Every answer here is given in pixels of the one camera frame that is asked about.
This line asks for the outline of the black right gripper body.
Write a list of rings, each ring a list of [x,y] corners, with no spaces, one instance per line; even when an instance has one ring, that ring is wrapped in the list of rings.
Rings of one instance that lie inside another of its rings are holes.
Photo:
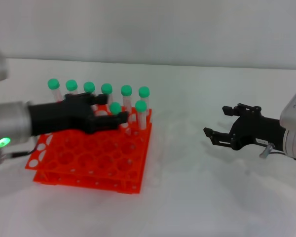
[[[278,119],[261,116],[246,115],[238,117],[230,133],[233,137],[231,148],[240,150],[246,145],[255,144],[267,146],[274,144],[274,149],[283,151],[285,129]]]

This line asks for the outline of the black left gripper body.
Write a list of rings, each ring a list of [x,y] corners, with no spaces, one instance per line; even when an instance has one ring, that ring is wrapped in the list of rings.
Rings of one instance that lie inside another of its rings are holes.
[[[92,134],[95,132],[93,104],[95,96],[83,93],[68,94],[61,102],[30,105],[31,134],[42,135],[70,129]]]

